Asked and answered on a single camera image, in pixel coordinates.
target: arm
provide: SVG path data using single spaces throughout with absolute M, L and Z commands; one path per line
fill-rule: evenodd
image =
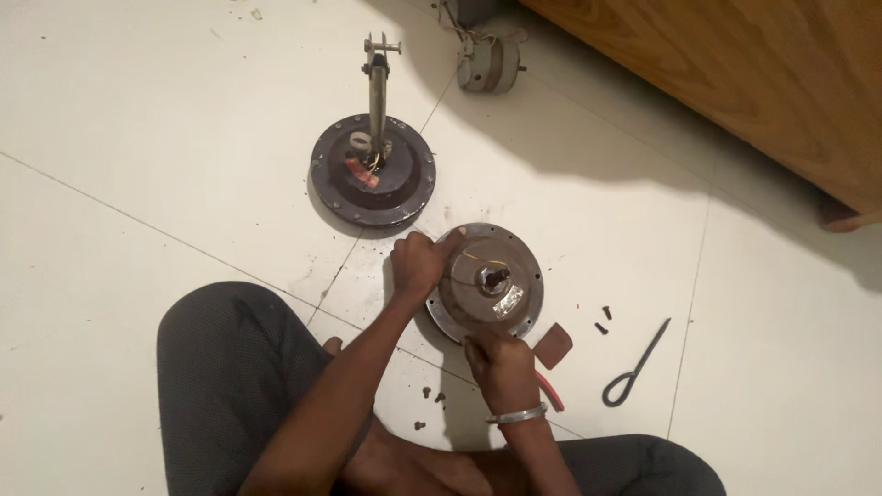
M 472 375 L 493 415 L 539 406 L 533 351 L 505 333 L 471 334 L 463 342 Z M 579 489 L 557 448 L 545 417 L 499 426 L 541 495 L 576 495 Z
M 411 232 L 395 242 L 389 254 L 395 286 L 389 304 L 325 367 L 270 439 L 240 494 L 328 493 L 370 412 L 395 344 L 462 238 L 454 231 L 442 244 L 433 244 Z

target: bolt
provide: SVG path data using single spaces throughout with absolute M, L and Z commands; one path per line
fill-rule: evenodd
M 510 271 L 507 268 L 501 268 L 501 269 L 497 270 L 496 272 L 492 272 L 490 274 L 487 274 L 487 287 L 493 289 L 500 282 L 508 279 L 511 276 L 512 276 L 512 271 Z

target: yellow wire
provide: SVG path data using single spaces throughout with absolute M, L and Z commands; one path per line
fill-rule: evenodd
M 471 253 L 467 253 L 467 252 L 463 252 L 462 254 L 465 255 L 465 256 L 467 256 L 467 257 L 469 257 L 470 259 L 478 260 L 479 262 L 488 262 L 488 263 L 491 263 L 491 264 L 499 264 L 499 265 L 501 265 L 501 266 L 506 266 L 506 267 L 508 267 L 508 264 L 506 264 L 505 262 L 501 262 L 501 261 L 499 261 L 499 260 L 485 260 L 485 259 L 479 259 L 479 258 L 477 258 L 475 255 L 473 255 L 473 254 L 471 254 Z
M 376 160 L 374 161 L 374 163 L 370 166 L 370 170 L 368 171 L 368 174 L 372 173 L 372 172 L 374 171 L 374 169 L 377 168 L 377 164 L 378 164 L 378 163 L 380 163 L 380 154 L 379 154 L 379 153 L 377 153 L 377 159 L 376 159 Z

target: brown rubber pad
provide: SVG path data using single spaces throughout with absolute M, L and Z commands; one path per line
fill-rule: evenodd
M 539 361 L 545 365 L 545 368 L 551 370 L 555 365 L 566 357 L 566 354 L 572 349 L 572 339 L 570 335 L 564 331 L 560 324 L 551 326 L 549 332 L 536 343 L 533 348 L 533 354 Z

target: person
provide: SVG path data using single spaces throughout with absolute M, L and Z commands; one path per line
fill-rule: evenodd
M 281 298 L 255 284 L 210 284 L 172 306 L 157 337 L 169 494 L 725 494 L 706 463 L 672 442 L 557 443 L 544 416 L 501 424 L 508 447 L 485 452 L 389 433 L 372 414 L 380 378 L 464 234 L 395 241 L 393 296 L 343 350 L 339 339 L 319 346 Z M 539 405 L 523 341 L 474 334 L 464 348 L 493 415 Z

